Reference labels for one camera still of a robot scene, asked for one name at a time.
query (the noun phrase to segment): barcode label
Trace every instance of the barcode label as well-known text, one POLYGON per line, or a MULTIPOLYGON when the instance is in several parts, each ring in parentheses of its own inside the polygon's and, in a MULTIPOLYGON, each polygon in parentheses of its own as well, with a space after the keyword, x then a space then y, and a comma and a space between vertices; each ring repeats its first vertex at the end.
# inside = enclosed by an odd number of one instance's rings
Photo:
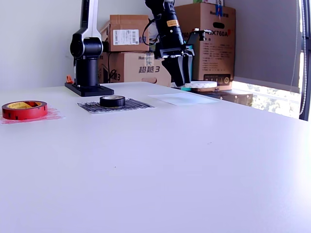
POLYGON ((113 30, 113 45, 139 45, 139 30, 113 30))

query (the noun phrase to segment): white table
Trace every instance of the white table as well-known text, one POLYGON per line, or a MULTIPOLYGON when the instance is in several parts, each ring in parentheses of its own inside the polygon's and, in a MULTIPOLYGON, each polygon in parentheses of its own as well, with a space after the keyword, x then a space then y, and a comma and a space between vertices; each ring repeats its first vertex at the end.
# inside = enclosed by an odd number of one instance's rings
POLYGON ((65 87, 0 93, 67 118, 0 126, 0 233, 310 233, 307 122, 109 84, 157 108, 91 115, 65 87))

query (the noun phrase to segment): robotic arm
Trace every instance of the robotic arm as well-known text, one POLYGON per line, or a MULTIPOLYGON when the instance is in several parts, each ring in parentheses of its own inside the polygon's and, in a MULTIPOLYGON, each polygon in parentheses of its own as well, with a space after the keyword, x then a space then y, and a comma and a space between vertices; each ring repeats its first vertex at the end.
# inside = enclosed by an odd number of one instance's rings
POLYGON ((200 41, 204 41, 205 33, 211 31, 195 29, 185 43, 174 8, 175 0, 145 0, 145 3, 155 17, 160 37, 160 43, 155 48, 155 58, 164 58, 162 64, 177 86, 190 83, 190 66, 194 56, 190 45, 195 43, 198 36, 200 41))
POLYGON ((65 86, 80 96, 113 95, 98 85, 98 58, 103 52, 102 35, 97 30, 98 0, 82 0, 81 24, 72 36, 70 52, 74 57, 75 83, 65 86))

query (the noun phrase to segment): tape roll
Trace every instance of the tape roll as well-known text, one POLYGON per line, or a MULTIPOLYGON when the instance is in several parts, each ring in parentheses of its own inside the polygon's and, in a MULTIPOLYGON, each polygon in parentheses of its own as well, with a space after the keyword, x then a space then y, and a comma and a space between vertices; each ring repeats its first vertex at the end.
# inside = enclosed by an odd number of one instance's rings
POLYGON ((2 116, 8 120, 29 120, 44 117, 48 104, 41 101, 12 102, 2 106, 2 116))
POLYGON ((100 98, 100 105, 105 108, 116 108, 125 106, 123 96, 103 96, 100 98))

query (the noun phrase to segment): red tape roll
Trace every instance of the red tape roll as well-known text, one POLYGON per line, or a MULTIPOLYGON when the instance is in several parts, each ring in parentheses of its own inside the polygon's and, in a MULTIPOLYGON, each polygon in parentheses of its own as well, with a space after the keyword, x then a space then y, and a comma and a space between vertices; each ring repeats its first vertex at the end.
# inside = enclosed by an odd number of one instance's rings
POLYGON ((48 104, 41 101, 20 101, 2 106, 3 118, 8 120, 29 120, 44 117, 48 104))

